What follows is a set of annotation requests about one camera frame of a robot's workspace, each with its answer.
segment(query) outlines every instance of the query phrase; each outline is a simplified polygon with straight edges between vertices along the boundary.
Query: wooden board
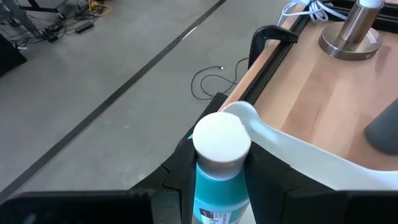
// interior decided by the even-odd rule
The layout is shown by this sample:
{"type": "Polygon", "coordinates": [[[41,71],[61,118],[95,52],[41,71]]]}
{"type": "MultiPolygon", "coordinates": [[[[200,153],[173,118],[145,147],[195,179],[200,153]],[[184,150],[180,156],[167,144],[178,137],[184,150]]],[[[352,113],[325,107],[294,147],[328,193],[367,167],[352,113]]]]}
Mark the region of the wooden board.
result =
{"type": "MultiPolygon", "coordinates": [[[[284,27],[293,22],[289,18],[284,27]]],[[[382,33],[374,58],[347,62],[319,48],[325,25],[306,26],[254,106],[266,123],[287,134],[371,169],[398,170],[398,157],[376,151],[363,134],[398,97],[398,35],[382,33]]],[[[242,95],[277,44],[263,51],[227,103],[242,95]]]]}

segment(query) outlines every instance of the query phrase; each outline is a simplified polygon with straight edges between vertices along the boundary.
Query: gray floor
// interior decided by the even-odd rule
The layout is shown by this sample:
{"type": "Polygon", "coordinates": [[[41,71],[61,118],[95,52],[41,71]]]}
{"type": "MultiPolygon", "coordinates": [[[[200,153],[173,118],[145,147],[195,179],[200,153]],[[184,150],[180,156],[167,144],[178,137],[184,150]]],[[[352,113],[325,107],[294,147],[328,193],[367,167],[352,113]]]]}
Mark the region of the gray floor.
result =
{"type": "MultiPolygon", "coordinates": [[[[215,2],[114,1],[112,14],[93,30],[33,45],[29,62],[0,79],[0,190],[215,2]]],[[[20,192],[136,184],[172,153],[209,103],[190,94],[193,74],[222,65],[222,73],[214,72],[232,79],[252,33],[275,24],[284,4],[227,0],[20,192]]],[[[216,93],[228,84],[209,80],[205,87],[216,93]]]]}

